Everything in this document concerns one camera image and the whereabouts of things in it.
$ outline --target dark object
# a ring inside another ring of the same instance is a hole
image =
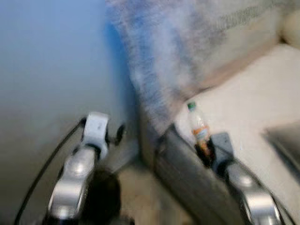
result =
[[[119,216],[120,209],[120,182],[117,176],[105,169],[97,169],[89,185],[82,219],[104,225]]]
[[[29,187],[25,198],[22,201],[22,204],[18,210],[18,213],[15,217],[15,221],[14,224],[17,225],[20,222],[21,219],[21,215],[27,205],[28,200],[30,199],[36,185],[38,184],[39,180],[42,178],[42,176],[44,175],[46,169],[48,168],[48,166],[50,165],[50,163],[52,162],[52,160],[54,159],[54,157],[56,156],[56,154],[60,151],[61,147],[67,142],[67,140],[75,133],[75,131],[79,128],[79,127],[84,127],[84,124],[86,122],[86,118],[82,118],[73,128],[72,130],[65,136],[64,139],[62,139],[62,141],[57,145],[57,147],[54,149],[54,151],[52,152],[51,156],[46,160],[46,162],[44,163],[43,167],[41,168],[41,170],[39,171],[39,173],[37,174],[37,176],[35,177],[32,185]]]
[[[198,144],[195,144],[195,149],[196,149],[197,156],[202,160],[202,162],[203,162],[203,164],[206,168],[211,168],[211,166],[214,163],[215,158],[216,158],[215,147],[212,143],[211,138],[207,142],[207,147],[210,150],[210,155],[209,156],[206,156],[204,154],[203,150],[201,149],[201,147]]]
[[[123,135],[124,135],[124,132],[125,132],[125,124],[122,124],[118,130],[117,130],[117,134],[116,134],[116,137],[110,137],[108,135],[108,133],[106,133],[106,137],[105,137],[105,141],[107,144],[114,144],[115,146],[118,146],[123,138]]]
[[[43,220],[42,225],[78,225],[77,220],[61,220],[61,219],[56,219],[52,217],[46,217]]]
[[[268,128],[265,137],[274,145],[294,175],[300,178],[300,121]]]
[[[211,168],[222,178],[226,167],[233,161],[233,147],[227,132],[214,134],[210,138],[215,151],[215,160]]]

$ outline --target gray fabric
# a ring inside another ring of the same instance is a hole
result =
[[[277,36],[292,0],[106,0],[131,78],[161,135],[210,74]]]
[[[172,128],[164,141],[165,148],[155,158],[155,171],[199,223],[243,224],[239,206],[226,184],[203,166],[194,149]]]

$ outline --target black cable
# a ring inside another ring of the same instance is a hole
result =
[[[43,167],[41,168],[41,170],[39,171],[39,173],[37,174],[37,176],[35,177],[33,183],[31,184],[31,186],[29,187],[28,191],[26,192],[26,196],[22,201],[21,207],[18,210],[18,213],[15,217],[15,221],[14,221],[14,225],[18,225],[21,219],[21,215],[28,203],[28,200],[30,199],[35,187],[37,186],[38,182],[40,181],[40,179],[42,178],[42,176],[44,175],[46,169],[48,168],[49,164],[52,162],[52,160],[54,159],[54,157],[56,156],[56,154],[59,152],[59,150],[61,149],[61,147],[66,143],[66,141],[75,133],[75,131],[81,126],[84,125],[86,122],[86,118],[82,118],[73,128],[72,130],[70,130],[70,132],[64,137],[64,139],[61,140],[61,142],[57,145],[57,147],[54,149],[54,151],[52,152],[52,154],[50,155],[50,157],[46,160],[46,162],[44,163]]]

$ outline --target floor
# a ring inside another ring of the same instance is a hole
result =
[[[121,214],[136,225],[195,225],[192,217],[139,160],[122,169]]]

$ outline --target bottle label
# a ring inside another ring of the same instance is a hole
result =
[[[208,126],[193,130],[197,142],[208,141],[210,138]]]

